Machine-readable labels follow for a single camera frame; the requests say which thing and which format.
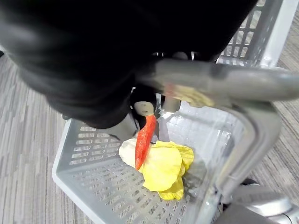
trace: black jacket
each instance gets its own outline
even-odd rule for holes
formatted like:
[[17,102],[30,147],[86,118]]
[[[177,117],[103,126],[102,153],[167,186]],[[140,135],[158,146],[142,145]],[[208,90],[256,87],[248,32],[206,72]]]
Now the black jacket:
[[0,45],[59,112],[96,128],[128,113],[131,69],[154,52],[211,60],[256,0],[1,0]]

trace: basket grid hole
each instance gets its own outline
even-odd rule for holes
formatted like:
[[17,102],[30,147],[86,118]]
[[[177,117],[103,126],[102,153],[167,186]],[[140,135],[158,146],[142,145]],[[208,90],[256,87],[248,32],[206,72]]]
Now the basket grid hole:
[[146,224],[148,220],[149,218],[145,217],[138,224]]
[[100,148],[106,148],[107,144],[102,144],[102,145],[94,145],[93,149],[100,149]]
[[252,20],[251,20],[251,23],[250,23],[250,28],[251,29],[255,29],[257,24],[258,24],[258,21],[261,17],[261,14],[262,14],[262,11],[260,10],[256,10],[254,11],[253,13],[253,17],[252,17]]
[[264,6],[265,5],[266,0],[258,0],[257,2],[257,6]]
[[83,158],[83,159],[79,159],[79,160],[72,160],[71,162],[70,162],[70,165],[75,165],[75,164],[80,164],[80,163],[84,163],[84,162],[86,162],[86,158]]
[[156,211],[156,209],[157,209],[158,207],[159,207],[159,204],[156,203],[156,204],[149,210],[149,214],[152,215],[152,214]]
[[178,201],[176,201],[175,203],[174,203],[174,206],[173,206],[173,211],[175,211],[177,208],[178,208],[178,205],[179,205],[179,202]]
[[173,217],[173,213],[169,213],[169,215],[168,215],[167,218],[165,219],[164,224],[169,224],[170,221],[171,221],[171,219],[172,219],[172,217]]
[[165,208],[162,208],[162,210],[159,212],[159,214],[156,216],[157,220],[160,220],[162,218],[162,216],[164,215],[164,213],[166,212]]
[[112,176],[112,177],[106,179],[105,181],[106,181],[106,182],[110,182],[110,181],[112,181],[112,180],[115,179],[115,178],[117,178],[117,175]]
[[82,147],[74,147],[74,151],[86,151],[86,150],[90,150],[90,146],[82,146]]
[[97,151],[92,151],[92,155],[98,155],[98,154],[103,154],[105,152],[104,149],[97,150]]
[[116,156],[117,153],[110,153],[110,154],[107,154],[107,157],[112,157],[112,156]]
[[109,187],[104,187],[99,190],[94,191],[94,195],[100,195],[102,192],[109,190]]
[[180,216],[183,216],[184,212],[186,211],[186,206],[183,205],[183,207],[181,208],[181,211],[179,212]]
[[98,138],[109,137],[109,134],[98,133],[98,134],[97,134],[97,137],[98,137]]
[[139,194],[139,192],[140,192],[139,190],[134,191],[134,192],[130,195],[130,198],[135,197],[136,195]]
[[243,36],[244,36],[244,32],[243,31],[238,31],[238,36],[237,36],[236,44],[241,44]]
[[88,131],[88,132],[91,132],[91,131],[95,131],[96,129],[93,128],[93,127],[87,127],[87,126],[83,126],[80,128],[80,131]]
[[76,141],[76,145],[91,144],[92,142],[93,142],[92,139],[78,140],[78,141]]
[[232,46],[227,46],[226,56],[230,56],[231,52],[232,52]]
[[229,43],[232,44],[234,42],[234,37],[232,37],[232,39],[230,39]]
[[128,205],[121,213],[119,213],[119,218],[123,218],[128,212],[134,208],[133,205]]
[[107,143],[109,139],[96,139],[94,142],[95,143]]
[[142,194],[141,196],[139,196],[137,199],[136,199],[136,203],[139,203],[142,199],[144,199],[146,197],[145,194]]
[[118,150],[118,148],[109,148],[109,149],[107,149],[107,153],[116,152],[117,150]]
[[133,223],[134,219],[136,219],[138,217],[138,215],[139,214],[137,211],[133,212],[133,214],[130,215],[129,218],[127,219],[127,224]]
[[176,224],[180,224],[181,223],[181,219],[180,218],[177,218],[176,220]]
[[244,21],[242,22],[240,28],[245,28],[247,20],[248,20],[248,16],[244,19]]
[[79,158],[79,157],[86,157],[88,156],[88,152],[85,152],[85,153],[75,153],[75,154],[72,154],[71,157],[74,159],[74,158]]
[[103,201],[103,200],[105,200],[106,198],[108,198],[108,197],[110,197],[111,195],[113,195],[115,193],[115,191],[110,191],[110,192],[108,192],[108,193],[106,193],[106,194],[103,194],[103,195],[101,195],[100,197],[99,197],[99,200],[100,201]]
[[235,56],[235,57],[238,56],[239,49],[240,49],[240,47],[235,47],[235,50],[234,50],[234,56]]
[[78,135],[79,138],[93,138],[94,137],[94,133],[80,133]]
[[116,195],[114,196],[113,198],[109,199],[105,205],[111,205],[113,204],[114,202],[116,202],[117,200],[121,199],[121,196],[120,195]]
[[246,39],[245,39],[245,45],[250,45],[250,42],[252,40],[254,32],[253,31],[249,31],[246,35]]
[[119,210],[122,206],[124,206],[125,204],[127,204],[126,201],[121,201],[118,202],[115,206],[112,207],[112,211],[116,212],[117,210]]
[[101,186],[101,185],[103,185],[103,182],[96,183],[96,184],[90,186],[90,187],[89,187],[89,190],[93,190],[93,189],[95,189],[95,188],[98,188],[98,187]]
[[97,155],[89,158],[89,161],[100,160],[103,159],[102,155]]
[[151,200],[151,198],[148,198],[140,207],[144,209],[151,202]]

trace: black fabric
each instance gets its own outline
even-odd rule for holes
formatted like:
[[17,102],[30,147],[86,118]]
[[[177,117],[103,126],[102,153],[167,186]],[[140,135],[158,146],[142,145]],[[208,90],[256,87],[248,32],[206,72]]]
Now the black fabric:
[[130,110],[131,69],[153,52],[212,60],[256,0],[1,0],[0,45],[61,113],[96,128]]

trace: basket handle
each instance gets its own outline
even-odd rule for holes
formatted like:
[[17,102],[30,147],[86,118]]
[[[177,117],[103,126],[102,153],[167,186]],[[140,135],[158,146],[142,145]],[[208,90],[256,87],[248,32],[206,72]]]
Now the basket handle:
[[278,139],[280,117],[270,101],[299,98],[299,76],[286,70],[245,68],[163,59],[136,73],[136,79],[192,106],[210,106],[235,115],[244,125],[216,188],[224,198],[246,178]]

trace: shopping basket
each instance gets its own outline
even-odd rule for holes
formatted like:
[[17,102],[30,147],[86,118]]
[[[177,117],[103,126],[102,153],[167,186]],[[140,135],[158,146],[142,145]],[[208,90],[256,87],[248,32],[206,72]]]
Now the shopping basket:
[[[243,67],[275,66],[297,3],[298,0],[259,1],[218,63]],[[268,143],[273,143],[279,133],[279,118],[270,104],[263,109],[265,114],[258,112],[260,123],[263,124],[265,119],[271,121],[268,129],[274,130],[273,139]],[[244,161],[246,167],[234,184],[225,185],[223,178],[227,175],[228,160],[240,161],[238,156],[246,156],[241,155],[242,152],[240,155],[232,153],[244,134],[244,120],[236,116],[222,107],[197,108],[183,101],[178,112],[161,117],[167,138],[191,147],[195,154],[194,163],[184,176],[185,194],[180,201],[162,200],[158,193],[144,188],[142,174],[120,159],[121,142],[117,138],[73,119],[67,121],[64,128],[52,170],[53,179],[96,224],[210,223],[221,197],[225,199],[220,189],[232,191],[254,165]],[[261,158],[255,156],[262,157],[267,151],[268,148],[249,156],[258,162]]]

